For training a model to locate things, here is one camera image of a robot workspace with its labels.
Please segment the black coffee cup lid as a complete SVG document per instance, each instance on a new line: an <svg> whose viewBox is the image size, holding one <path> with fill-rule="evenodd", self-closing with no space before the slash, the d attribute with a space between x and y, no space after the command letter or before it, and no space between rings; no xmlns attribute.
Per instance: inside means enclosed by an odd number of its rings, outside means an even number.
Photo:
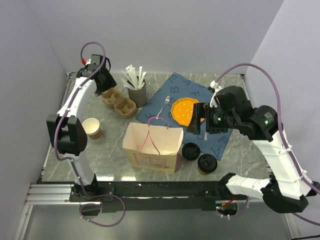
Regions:
<svg viewBox="0 0 320 240"><path fill-rule="evenodd" d="M198 158L197 165L200 165L202 168L206 170L212 169L215 171L218 167L218 161L211 154L203 154Z"/></svg>

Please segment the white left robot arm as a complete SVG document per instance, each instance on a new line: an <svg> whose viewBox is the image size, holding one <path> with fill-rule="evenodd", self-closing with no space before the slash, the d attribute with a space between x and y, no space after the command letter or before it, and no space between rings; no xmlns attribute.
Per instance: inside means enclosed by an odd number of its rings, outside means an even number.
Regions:
<svg viewBox="0 0 320 240"><path fill-rule="evenodd" d="M100 96L117 83L106 67L110 64L107 57L92 54L89 62L82 63L84 67L76 73L75 85L65 104L47 117L46 125L56 158L68 162L72 169L73 193L94 201L99 196L99 187L85 153L88 136L81 119L92 95Z"/></svg>

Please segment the brown pulp cup carrier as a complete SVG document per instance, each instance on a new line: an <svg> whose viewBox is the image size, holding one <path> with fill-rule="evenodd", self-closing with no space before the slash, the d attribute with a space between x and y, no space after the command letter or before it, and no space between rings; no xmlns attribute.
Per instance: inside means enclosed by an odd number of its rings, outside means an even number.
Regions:
<svg viewBox="0 0 320 240"><path fill-rule="evenodd" d="M121 117L128 119L137 110L136 103L128 97L124 97L120 90L112 87L101 95L102 102L109 108L113 108Z"/></svg>

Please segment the pink kraft paper bag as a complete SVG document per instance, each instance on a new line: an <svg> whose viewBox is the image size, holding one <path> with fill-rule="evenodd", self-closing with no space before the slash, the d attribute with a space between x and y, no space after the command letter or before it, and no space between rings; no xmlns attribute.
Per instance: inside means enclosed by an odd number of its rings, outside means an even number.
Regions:
<svg viewBox="0 0 320 240"><path fill-rule="evenodd" d="M147 123L128 125L122 148L133 167L173 174L183 138L183 128L152 117Z"/></svg>

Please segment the brown paper cups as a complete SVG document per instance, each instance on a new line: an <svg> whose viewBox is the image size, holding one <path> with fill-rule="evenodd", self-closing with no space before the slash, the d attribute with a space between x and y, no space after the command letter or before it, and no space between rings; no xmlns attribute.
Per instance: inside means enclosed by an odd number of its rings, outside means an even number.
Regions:
<svg viewBox="0 0 320 240"><path fill-rule="evenodd" d="M98 140L102 137L101 125L98 119L88 118L83 121L82 127L89 138Z"/></svg>

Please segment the brown paper coffee cup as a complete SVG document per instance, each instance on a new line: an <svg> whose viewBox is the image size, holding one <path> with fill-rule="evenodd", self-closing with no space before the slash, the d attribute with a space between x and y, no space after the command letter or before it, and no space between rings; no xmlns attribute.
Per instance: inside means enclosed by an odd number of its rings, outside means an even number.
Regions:
<svg viewBox="0 0 320 240"><path fill-rule="evenodd" d="M204 169L200 165L197 166L197 170L201 175L204 175L204 176L209 175L214 171L214 169L209 169L209 170Z"/></svg>

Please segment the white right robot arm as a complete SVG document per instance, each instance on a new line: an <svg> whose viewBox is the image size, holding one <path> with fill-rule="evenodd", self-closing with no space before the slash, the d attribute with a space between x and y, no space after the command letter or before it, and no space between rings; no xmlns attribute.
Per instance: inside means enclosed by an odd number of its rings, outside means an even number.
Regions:
<svg viewBox="0 0 320 240"><path fill-rule="evenodd" d="M232 85L216 91L213 103L195 103L187 131L200 134L202 119L208 134L239 130L258 147L272 171L266 179L226 174L217 184L223 199L243 195L263 200L277 213L295 214L308 206L307 197L319 192L320 184L310 180L294 159L277 112L267 105L252 107L241 87Z"/></svg>

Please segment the black lid stack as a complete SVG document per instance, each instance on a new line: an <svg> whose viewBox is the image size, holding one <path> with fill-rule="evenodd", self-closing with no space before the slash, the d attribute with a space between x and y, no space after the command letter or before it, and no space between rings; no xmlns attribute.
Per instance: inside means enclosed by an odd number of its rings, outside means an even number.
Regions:
<svg viewBox="0 0 320 240"><path fill-rule="evenodd" d="M189 142L182 147L182 156L188 161L194 161L200 156L200 148L195 143Z"/></svg>

